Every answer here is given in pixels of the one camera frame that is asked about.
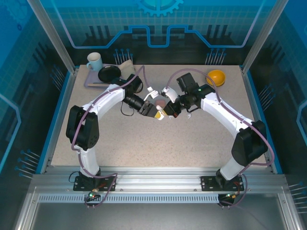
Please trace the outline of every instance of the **speckled countertop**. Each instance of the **speckled countertop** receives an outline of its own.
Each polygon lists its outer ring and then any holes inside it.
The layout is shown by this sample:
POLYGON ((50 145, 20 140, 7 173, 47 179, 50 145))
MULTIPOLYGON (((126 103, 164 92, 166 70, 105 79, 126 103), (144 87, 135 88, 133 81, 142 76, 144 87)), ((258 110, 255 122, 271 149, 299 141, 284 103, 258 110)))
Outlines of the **speckled countertop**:
MULTIPOLYGON (((213 69, 224 71, 226 82, 219 87, 220 96, 241 114, 253 118, 239 66, 146 65, 145 71, 149 84, 160 91, 169 77, 183 68, 195 68, 206 73, 213 69)), ((80 66, 52 165, 79 165, 77 154, 71 150, 65 131, 70 108, 74 105, 82 106, 102 92, 83 86, 88 71, 86 66, 80 66)), ((175 79, 184 73, 175 77, 170 84, 179 94, 182 93, 175 79)), ((205 83, 205 78, 199 73, 191 74, 199 85, 205 83)), ((143 98, 146 94, 144 89, 139 96, 143 98)), ((121 103, 116 104, 99 122, 100 139, 95 149, 100 166, 221 167, 231 157, 234 139, 214 117, 202 110, 193 112, 190 119, 187 118, 187 112, 183 111, 176 119, 158 121, 138 113, 131 117, 124 116, 120 106, 121 103)), ((123 111, 131 112, 126 104, 123 111)), ((264 162, 264 157, 256 162, 264 162)))

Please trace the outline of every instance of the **black mounting bracket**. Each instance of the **black mounting bracket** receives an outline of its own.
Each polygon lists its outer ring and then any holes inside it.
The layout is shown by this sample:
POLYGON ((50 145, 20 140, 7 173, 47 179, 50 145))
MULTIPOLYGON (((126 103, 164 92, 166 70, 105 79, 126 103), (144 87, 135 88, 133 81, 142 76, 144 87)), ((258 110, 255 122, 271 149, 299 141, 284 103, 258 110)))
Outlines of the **black mounting bracket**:
POLYGON ((216 176, 201 176, 201 190, 203 192, 236 192, 244 191, 244 185, 241 176, 236 176, 221 186, 216 181, 216 176))
MULTIPOLYGON (((92 191, 95 188, 99 188, 100 192, 106 192, 109 187, 111 186, 112 181, 114 180, 114 176, 110 176, 108 178, 104 179, 97 179, 97 178, 89 178, 89 180, 84 179, 82 176, 76 176, 74 185, 73 185, 73 190, 74 191, 92 191), (89 180, 95 180, 95 185, 90 182, 89 180)), ((115 184, 111 188, 111 192, 115 191, 116 187, 116 181, 115 184)))

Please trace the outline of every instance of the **orange bowl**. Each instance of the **orange bowl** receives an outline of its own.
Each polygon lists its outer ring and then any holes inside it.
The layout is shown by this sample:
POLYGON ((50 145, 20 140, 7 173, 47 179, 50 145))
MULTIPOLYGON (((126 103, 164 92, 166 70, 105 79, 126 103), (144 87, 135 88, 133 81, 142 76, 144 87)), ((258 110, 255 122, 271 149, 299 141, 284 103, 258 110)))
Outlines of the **orange bowl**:
MULTIPOLYGON (((208 76, 212 78, 216 86, 221 86, 225 83, 226 75, 223 71, 215 69, 208 73, 208 76)), ((213 85, 211 80, 207 78, 207 82, 209 85, 213 85)))

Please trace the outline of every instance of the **cup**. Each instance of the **cup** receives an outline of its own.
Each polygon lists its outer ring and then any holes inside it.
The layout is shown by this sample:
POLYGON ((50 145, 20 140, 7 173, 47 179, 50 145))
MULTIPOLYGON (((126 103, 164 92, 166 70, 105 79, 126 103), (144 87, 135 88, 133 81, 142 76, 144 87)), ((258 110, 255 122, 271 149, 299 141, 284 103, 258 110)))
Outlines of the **cup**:
POLYGON ((87 60, 89 63, 86 64, 86 67, 90 70, 99 71, 103 67, 101 55, 97 52, 90 53, 87 60))

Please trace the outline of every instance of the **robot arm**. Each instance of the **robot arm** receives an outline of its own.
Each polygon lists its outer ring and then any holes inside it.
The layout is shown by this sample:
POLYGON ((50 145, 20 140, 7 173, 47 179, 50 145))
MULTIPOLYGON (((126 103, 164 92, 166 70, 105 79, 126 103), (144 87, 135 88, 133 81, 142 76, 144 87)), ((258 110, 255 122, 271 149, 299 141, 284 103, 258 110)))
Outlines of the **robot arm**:
MULTIPOLYGON (((113 84, 110 84, 106 89, 106 92, 110 92, 111 89, 118 88, 120 85, 128 82, 134 75, 131 75, 127 80, 116 79, 113 81, 113 84)), ((149 101, 144 101, 139 96, 134 93, 141 84, 141 80, 137 77, 131 84, 124 88, 119 88, 114 90, 103 97, 101 97, 94 105, 92 100, 91 102, 85 104, 82 107, 73 106, 70 110, 70 115, 68 119, 66 136, 72 140, 76 133, 77 126, 81 120, 81 117, 84 115, 85 111, 91 107, 89 113, 83 122, 76 142, 75 148, 79 149, 81 160, 84 165, 84 168, 81 167, 80 172, 86 177, 91 177, 88 175, 84 169, 86 169, 92 175, 99 175, 100 170, 96 161, 95 155, 95 144, 99 139, 99 124, 98 121, 102 116, 111 109, 118 102, 125 102, 130 107, 134 108, 139 114, 143 116, 149 116, 157 119, 162 119, 163 115, 156 107, 151 104, 149 101)))
POLYGON ((199 86, 190 73, 178 78, 177 82, 181 90, 185 93, 184 95, 176 96, 174 91, 170 90, 170 88, 164 88, 162 90, 162 95, 171 100, 164 108, 167 115, 176 118, 184 109, 188 112, 202 109, 210 113, 225 126, 235 139, 231 150, 231 159, 216 173, 216 180, 219 185, 223 187, 227 181, 236 177, 242 169, 264 154, 268 149, 262 139, 250 127, 242 123, 242 120, 254 126, 264 137, 266 137, 265 125, 261 121, 253 122, 245 118, 221 100, 221 102, 234 114, 240 117, 241 120, 233 116, 219 103, 215 90, 207 84, 199 86))

